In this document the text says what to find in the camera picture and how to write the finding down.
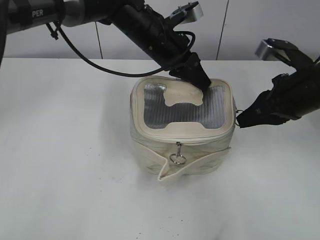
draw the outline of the white tabletop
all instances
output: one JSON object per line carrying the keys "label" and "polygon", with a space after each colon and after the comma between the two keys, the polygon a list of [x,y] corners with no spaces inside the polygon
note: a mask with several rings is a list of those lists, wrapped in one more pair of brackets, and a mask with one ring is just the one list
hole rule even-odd
{"label": "white tabletop", "polygon": [[[153,61],[97,60],[140,73]],[[247,108],[279,62],[204,61]],[[137,80],[77,59],[5,59],[0,70],[0,239],[318,240],[320,111],[236,129],[214,173],[169,188],[130,150]]]}

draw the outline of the white fabric bag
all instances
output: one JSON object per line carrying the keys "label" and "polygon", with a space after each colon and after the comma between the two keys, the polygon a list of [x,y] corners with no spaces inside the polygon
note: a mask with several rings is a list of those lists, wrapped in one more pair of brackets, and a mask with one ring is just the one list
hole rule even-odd
{"label": "white fabric bag", "polygon": [[141,79],[130,100],[133,153],[162,183],[216,170],[230,149],[236,109],[230,85],[212,79],[203,94],[190,83]]}

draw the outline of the bag lid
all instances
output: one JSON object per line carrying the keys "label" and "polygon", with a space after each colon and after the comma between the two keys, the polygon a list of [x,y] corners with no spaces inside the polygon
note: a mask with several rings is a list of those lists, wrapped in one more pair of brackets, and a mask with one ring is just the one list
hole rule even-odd
{"label": "bag lid", "polygon": [[131,95],[135,129],[161,142],[205,142],[233,131],[235,108],[230,85],[212,79],[203,94],[192,84],[172,78],[141,79]]}

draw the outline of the white wall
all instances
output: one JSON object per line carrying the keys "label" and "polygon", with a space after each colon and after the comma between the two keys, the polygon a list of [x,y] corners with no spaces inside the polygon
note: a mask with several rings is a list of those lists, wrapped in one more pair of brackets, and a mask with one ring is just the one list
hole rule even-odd
{"label": "white wall", "polygon": [[[146,0],[154,10],[168,16],[188,0]],[[288,40],[313,58],[320,55],[319,0],[199,0],[204,17],[179,26],[196,33],[193,51],[203,60],[215,60],[222,33],[219,60],[256,60],[254,53],[262,39]],[[81,52],[91,59],[101,58],[94,23],[64,28]],[[98,23],[105,59],[149,59],[114,26]],[[63,39],[55,41],[45,26],[17,32],[7,37],[5,57],[76,58]]]}
{"label": "white wall", "polygon": [[320,0],[230,0],[219,60],[256,60],[262,39],[295,44],[320,55]]}
{"label": "white wall", "polygon": [[[88,58],[100,59],[95,24],[64,27],[73,44]],[[66,42],[55,40],[45,25],[9,34],[6,38],[5,57],[8,58],[77,58]]]}

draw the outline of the black cable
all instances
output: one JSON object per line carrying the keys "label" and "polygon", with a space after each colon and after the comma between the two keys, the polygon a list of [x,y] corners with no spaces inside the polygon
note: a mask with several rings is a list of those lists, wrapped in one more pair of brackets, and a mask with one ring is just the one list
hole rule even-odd
{"label": "black cable", "polygon": [[72,42],[69,40],[69,38],[67,37],[67,35],[65,34],[65,32],[62,30],[61,28],[61,24],[59,24],[58,22],[53,22],[54,25],[57,27],[57,30],[59,31],[59,33],[61,34],[62,38],[66,41],[66,43],[69,45],[69,47],[82,59],[84,60],[87,64],[91,65],[92,67],[109,73],[109,74],[113,74],[113,75],[117,75],[117,76],[121,76],[121,77],[126,77],[126,78],[143,78],[143,77],[147,77],[147,76],[151,76],[154,74],[158,74],[164,70],[166,70],[167,68],[174,66],[178,60],[180,60],[182,57],[184,57],[184,55],[190,51],[190,49],[192,48],[192,46],[195,44],[196,41],[196,35],[193,32],[190,31],[178,31],[178,34],[185,34],[185,35],[190,35],[192,36],[191,42],[188,45],[188,47],[183,51],[183,53],[181,53],[179,56],[175,57],[173,59],[172,64],[168,65],[168,66],[164,66],[161,67],[157,70],[154,71],[150,71],[150,72],[146,72],[146,73],[141,73],[141,74],[130,74],[130,73],[124,73],[124,72],[118,72],[118,71],[113,71],[107,68],[104,68],[102,66],[99,66],[97,64],[95,64],[94,62],[90,61],[88,58],[86,58],[73,44]]}
{"label": "black cable", "polygon": [[0,66],[6,47],[8,7],[9,0],[0,0]]}

